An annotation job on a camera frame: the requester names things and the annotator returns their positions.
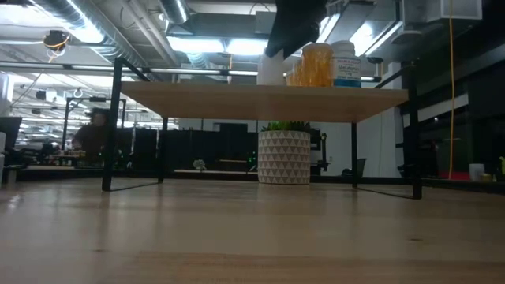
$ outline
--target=yellow cable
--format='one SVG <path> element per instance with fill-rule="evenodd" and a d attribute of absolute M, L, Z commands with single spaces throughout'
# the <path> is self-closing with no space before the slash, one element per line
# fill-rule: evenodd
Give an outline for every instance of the yellow cable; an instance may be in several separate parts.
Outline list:
<path fill-rule="evenodd" d="M 452 31 L 452 2 L 449 0 L 449 44 L 451 47 L 451 87 L 452 87 L 452 108 L 451 108 L 451 152 L 449 154 L 449 179 L 452 179 L 453 159 L 454 159 L 454 139 L 455 139 L 455 52 Z"/>
<path fill-rule="evenodd" d="M 44 44 L 46 47 L 60 47 L 62 46 L 63 44 L 67 43 L 70 39 L 70 35 L 66 37 L 66 39 L 64 41 L 62 41 L 61 43 L 57 43 L 55 45 L 47 45 L 47 44 Z"/>
<path fill-rule="evenodd" d="M 59 46 L 58 49 L 56 50 L 56 52 L 58 52 L 60 50 L 60 48 L 62 48 L 62 46 Z M 57 54 L 53 54 L 49 57 L 49 62 L 48 63 L 51 63 L 58 55 Z"/>

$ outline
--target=computer monitor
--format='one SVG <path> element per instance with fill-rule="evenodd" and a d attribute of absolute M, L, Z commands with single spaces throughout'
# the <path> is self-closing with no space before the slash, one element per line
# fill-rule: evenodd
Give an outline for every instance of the computer monitor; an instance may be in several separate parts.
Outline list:
<path fill-rule="evenodd" d="M 23 118 L 0 118 L 0 132 L 6 134 L 6 148 L 14 148 Z"/>

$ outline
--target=white bottle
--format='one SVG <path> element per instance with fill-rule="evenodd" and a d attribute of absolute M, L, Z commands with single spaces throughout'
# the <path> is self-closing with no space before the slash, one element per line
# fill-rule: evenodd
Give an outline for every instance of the white bottle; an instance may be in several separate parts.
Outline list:
<path fill-rule="evenodd" d="M 361 88 L 361 59 L 355 55 L 354 43 L 342 40 L 333 49 L 333 85 L 340 88 Z"/>
<path fill-rule="evenodd" d="M 273 58 L 265 53 L 258 64 L 258 85 L 285 85 L 284 79 L 284 50 L 279 51 Z"/>

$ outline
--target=wooden table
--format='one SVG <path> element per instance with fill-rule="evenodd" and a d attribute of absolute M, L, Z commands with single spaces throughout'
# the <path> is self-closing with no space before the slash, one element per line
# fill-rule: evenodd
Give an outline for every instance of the wooden table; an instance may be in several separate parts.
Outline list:
<path fill-rule="evenodd" d="M 406 90 L 123 82 L 162 117 L 360 122 L 408 100 Z"/>

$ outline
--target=person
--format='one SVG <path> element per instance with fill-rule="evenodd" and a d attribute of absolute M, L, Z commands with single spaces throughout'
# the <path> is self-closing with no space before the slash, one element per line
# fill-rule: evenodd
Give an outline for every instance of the person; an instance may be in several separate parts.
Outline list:
<path fill-rule="evenodd" d="M 91 123 L 81 127 L 72 140 L 74 149 L 88 154 L 99 154 L 107 142 L 109 110 L 95 108 L 91 113 Z"/>

